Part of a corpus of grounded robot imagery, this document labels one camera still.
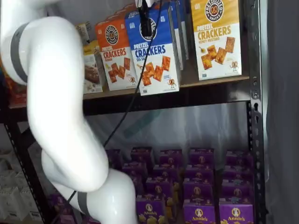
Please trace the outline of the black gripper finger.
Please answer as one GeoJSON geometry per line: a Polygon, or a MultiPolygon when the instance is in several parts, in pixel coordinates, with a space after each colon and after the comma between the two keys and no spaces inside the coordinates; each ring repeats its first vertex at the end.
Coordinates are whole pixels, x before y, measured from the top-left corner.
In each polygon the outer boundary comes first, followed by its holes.
{"type": "Polygon", "coordinates": [[[141,5],[138,7],[138,12],[140,15],[140,25],[142,35],[153,35],[154,30],[151,26],[151,21],[149,18],[149,7],[147,5],[141,5]]]}

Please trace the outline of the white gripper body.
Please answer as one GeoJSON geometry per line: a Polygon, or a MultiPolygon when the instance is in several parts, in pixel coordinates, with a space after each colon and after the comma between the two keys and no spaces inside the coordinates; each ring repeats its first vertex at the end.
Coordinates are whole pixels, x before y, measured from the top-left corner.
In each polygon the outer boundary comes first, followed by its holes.
{"type": "Polygon", "coordinates": [[[156,0],[135,0],[136,7],[152,7],[156,0]]]}

